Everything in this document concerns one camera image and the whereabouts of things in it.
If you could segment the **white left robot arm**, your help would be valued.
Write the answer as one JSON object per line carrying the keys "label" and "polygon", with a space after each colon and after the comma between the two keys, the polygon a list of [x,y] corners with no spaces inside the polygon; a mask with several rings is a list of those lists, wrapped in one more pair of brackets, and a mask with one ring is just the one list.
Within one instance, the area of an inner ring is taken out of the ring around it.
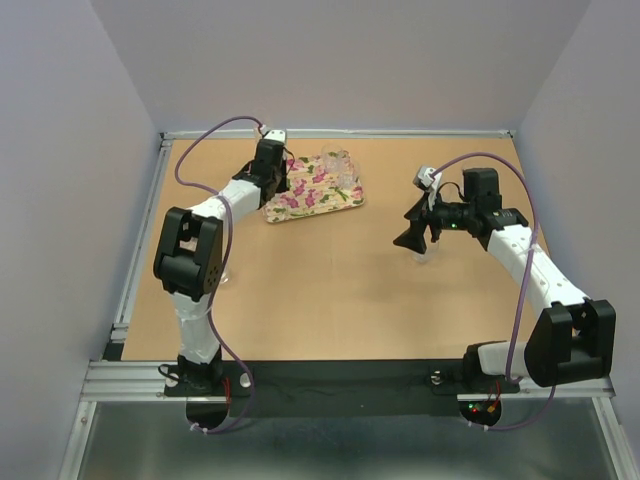
{"label": "white left robot arm", "polygon": [[159,368],[170,397],[211,396],[223,385],[222,343],[210,324],[233,227],[286,189],[286,132],[260,139],[253,160],[200,204],[165,215],[153,274],[171,296],[180,331],[175,365]]}

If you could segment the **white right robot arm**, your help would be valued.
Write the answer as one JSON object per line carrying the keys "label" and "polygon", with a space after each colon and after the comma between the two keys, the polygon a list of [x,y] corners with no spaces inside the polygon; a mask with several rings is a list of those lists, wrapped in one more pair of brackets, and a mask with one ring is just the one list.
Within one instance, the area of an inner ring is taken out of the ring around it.
{"label": "white right robot arm", "polygon": [[414,183],[423,195],[406,213],[409,227],[395,245],[424,255],[444,230],[469,233],[524,288],[524,301],[538,317],[526,342],[468,347],[460,366],[463,384],[482,390],[503,376],[552,387],[608,376],[616,325],[613,306],[591,299],[569,281],[538,246],[524,215],[503,207],[495,169],[464,170],[457,202],[443,200],[440,180],[433,168],[418,170]]}

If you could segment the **clear faceted glass tumbler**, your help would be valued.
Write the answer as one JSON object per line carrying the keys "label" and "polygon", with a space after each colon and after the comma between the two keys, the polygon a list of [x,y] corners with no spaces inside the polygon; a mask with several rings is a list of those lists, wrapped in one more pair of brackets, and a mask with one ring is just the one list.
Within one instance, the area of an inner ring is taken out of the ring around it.
{"label": "clear faceted glass tumbler", "polygon": [[321,160],[324,168],[329,173],[338,173],[344,170],[350,156],[347,150],[337,144],[325,144],[321,149]]}

